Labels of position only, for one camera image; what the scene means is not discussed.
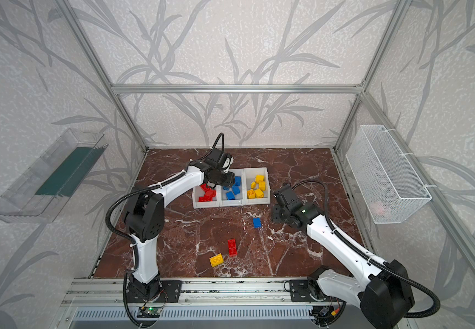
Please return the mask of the long red lego brick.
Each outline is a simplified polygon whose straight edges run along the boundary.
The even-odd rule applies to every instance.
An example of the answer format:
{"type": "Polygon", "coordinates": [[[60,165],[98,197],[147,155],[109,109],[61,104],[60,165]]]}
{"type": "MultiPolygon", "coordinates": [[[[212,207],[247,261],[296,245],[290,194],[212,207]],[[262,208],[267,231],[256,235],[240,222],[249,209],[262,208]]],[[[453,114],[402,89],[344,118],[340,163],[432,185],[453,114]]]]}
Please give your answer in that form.
{"type": "Polygon", "coordinates": [[[229,239],[227,241],[227,248],[228,248],[229,256],[237,256],[238,251],[237,251],[237,243],[235,239],[229,239]]]}

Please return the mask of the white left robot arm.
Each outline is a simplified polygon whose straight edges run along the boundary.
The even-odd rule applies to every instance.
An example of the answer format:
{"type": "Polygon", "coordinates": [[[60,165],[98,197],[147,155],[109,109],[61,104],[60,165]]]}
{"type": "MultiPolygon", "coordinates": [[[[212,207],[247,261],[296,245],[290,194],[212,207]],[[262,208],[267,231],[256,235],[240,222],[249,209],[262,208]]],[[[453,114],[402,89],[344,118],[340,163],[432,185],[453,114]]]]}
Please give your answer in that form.
{"type": "Polygon", "coordinates": [[[134,267],[126,277],[138,290],[151,295],[159,289],[157,240],[165,225],[167,205],[201,185],[232,187],[235,184],[235,174],[229,171],[232,163],[233,157],[225,152],[225,135],[221,132],[206,155],[190,160],[178,174],[132,191],[109,207],[104,222],[112,233],[130,242],[134,267]],[[124,223],[128,233],[116,229],[111,223],[111,215],[123,202],[127,202],[124,223]]]}

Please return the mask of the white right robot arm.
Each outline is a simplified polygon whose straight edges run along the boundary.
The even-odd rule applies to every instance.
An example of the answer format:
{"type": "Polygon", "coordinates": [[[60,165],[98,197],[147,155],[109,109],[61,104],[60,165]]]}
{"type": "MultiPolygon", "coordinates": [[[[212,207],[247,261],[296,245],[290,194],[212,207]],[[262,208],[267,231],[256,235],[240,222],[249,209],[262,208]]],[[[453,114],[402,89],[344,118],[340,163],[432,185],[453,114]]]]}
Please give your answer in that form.
{"type": "Polygon", "coordinates": [[[350,272],[345,276],[323,268],[310,275],[317,300],[337,297],[358,307],[374,328],[394,328],[403,318],[427,318],[439,312],[440,299],[431,289],[410,279],[399,261],[387,262],[351,238],[332,221],[326,205],[303,202],[289,183],[273,196],[274,222],[306,233],[350,272]]]}

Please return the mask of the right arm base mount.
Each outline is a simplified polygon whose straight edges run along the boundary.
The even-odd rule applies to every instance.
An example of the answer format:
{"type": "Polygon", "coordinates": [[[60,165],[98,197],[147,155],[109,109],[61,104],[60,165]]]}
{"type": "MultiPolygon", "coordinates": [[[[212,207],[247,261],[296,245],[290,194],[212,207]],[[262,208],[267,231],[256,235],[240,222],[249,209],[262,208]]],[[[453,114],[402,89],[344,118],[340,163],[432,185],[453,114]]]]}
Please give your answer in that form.
{"type": "Polygon", "coordinates": [[[290,294],[292,302],[337,302],[336,297],[327,296],[318,286],[318,277],[326,270],[327,266],[320,266],[305,279],[293,279],[284,282],[284,290],[290,294]]]}

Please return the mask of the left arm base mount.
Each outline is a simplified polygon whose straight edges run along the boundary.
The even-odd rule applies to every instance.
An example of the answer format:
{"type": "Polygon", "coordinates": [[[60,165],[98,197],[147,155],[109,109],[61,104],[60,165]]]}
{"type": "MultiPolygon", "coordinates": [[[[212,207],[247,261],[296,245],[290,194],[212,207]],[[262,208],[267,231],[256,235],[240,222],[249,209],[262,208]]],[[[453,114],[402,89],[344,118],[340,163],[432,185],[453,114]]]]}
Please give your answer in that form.
{"type": "Polygon", "coordinates": [[[144,284],[135,279],[133,274],[127,274],[123,285],[125,288],[123,300],[127,303],[177,303],[182,284],[181,280],[162,280],[159,274],[152,281],[144,284]]]}

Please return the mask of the yellow square lego brick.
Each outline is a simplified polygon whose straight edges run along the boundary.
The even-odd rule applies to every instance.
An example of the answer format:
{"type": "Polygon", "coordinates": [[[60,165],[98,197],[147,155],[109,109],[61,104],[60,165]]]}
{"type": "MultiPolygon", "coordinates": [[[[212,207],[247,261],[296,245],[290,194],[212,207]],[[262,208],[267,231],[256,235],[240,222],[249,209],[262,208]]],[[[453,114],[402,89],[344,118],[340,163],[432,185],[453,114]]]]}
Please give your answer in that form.
{"type": "Polygon", "coordinates": [[[248,190],[247,191],[247,197],[248,197],[248,199],[255,199],[256,198],[255,191],[253,189],[248,190]]]}

